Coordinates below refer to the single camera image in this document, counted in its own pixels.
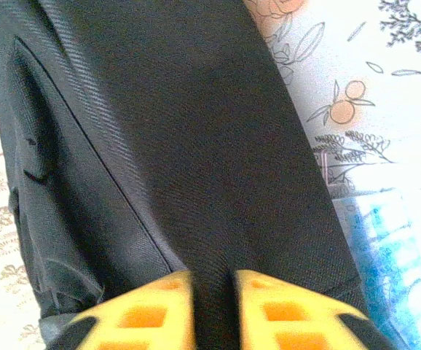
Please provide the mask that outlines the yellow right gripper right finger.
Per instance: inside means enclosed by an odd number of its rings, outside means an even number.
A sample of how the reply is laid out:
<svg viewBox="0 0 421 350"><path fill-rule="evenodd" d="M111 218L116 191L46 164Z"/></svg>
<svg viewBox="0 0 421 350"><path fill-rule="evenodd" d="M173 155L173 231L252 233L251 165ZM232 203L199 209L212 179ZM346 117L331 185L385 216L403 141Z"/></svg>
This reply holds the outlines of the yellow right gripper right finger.
<svg viewBox="0 0 421 350"><path fill-rule="evenodd" d="M235 281L241 350L396 350L349 304L256 271Z"/></svg>

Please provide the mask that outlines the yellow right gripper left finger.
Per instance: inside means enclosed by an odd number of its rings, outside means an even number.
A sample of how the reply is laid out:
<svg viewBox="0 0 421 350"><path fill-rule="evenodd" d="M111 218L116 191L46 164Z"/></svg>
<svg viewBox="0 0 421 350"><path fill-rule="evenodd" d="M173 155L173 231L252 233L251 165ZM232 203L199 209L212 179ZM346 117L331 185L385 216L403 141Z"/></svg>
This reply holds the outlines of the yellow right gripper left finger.
<svg viewBox="0 0 421 350"><path fill-rule="evenodd" d="M191 273L172 273L83 311L46 350L196 350Z"/></svg>

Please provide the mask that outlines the blue and white pencil box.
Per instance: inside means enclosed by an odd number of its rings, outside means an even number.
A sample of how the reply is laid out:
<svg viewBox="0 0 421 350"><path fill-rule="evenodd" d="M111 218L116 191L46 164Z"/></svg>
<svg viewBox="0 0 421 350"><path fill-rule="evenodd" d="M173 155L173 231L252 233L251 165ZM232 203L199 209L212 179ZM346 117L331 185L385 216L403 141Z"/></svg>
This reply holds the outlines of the blue and white pencil box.
<svg viewBox="0 0 421 350"><path fill-rule="evenodd" d="M421 308L410 301L421 282L421 256L403 196L377 192L333 201L361 278L369 317L398 348L421 350Z"/></svg>

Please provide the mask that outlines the black fabric backpack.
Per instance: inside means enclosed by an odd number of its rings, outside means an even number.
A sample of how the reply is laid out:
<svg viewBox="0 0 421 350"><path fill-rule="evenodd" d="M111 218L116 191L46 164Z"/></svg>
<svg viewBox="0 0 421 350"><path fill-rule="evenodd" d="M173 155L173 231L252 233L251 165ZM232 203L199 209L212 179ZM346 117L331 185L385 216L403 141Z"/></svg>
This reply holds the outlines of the black fabric backpack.
<svg viewBox="0 0 421 350"><path fill-rule="evenodd" d="M239 349L240 269L366 310L242 0L0 0L0 137L46 342L185 269L199 350Z"/></svg>

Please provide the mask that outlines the floral printed table cover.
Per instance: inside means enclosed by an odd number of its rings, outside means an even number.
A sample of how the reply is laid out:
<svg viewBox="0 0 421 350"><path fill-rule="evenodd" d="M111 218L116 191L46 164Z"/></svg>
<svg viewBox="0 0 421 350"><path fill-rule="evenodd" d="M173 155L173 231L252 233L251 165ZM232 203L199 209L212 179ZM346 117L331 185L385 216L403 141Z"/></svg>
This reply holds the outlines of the floral printed table cover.
<svg viewBox="0 0 421 350"><path fill-rule="evenodd" d="M421 256L421 0L243 1L332 201L400 193Z"/></svg>

